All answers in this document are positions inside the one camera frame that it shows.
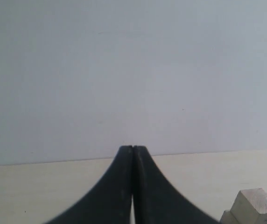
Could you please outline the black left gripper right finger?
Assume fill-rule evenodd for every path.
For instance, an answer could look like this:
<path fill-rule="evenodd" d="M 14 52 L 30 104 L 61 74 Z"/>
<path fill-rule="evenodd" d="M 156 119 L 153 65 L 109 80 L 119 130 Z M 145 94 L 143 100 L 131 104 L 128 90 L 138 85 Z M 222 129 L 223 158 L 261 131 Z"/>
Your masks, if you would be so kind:
<path fill-rule="evenodd" d="M 132 194 L 137 224 L 218 224 L 165 178 L 145 146 L 133 148 Z"/>

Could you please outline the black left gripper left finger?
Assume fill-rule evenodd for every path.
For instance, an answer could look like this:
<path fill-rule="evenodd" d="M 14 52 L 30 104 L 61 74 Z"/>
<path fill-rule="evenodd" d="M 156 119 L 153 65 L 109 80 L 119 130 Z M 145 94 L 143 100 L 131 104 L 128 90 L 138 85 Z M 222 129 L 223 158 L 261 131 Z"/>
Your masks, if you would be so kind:
<path fill-rule="evenodd" d="M 121 146 L 110 167 L 78 202 L 49 224 L 129 224 L 133 147 Z"/>

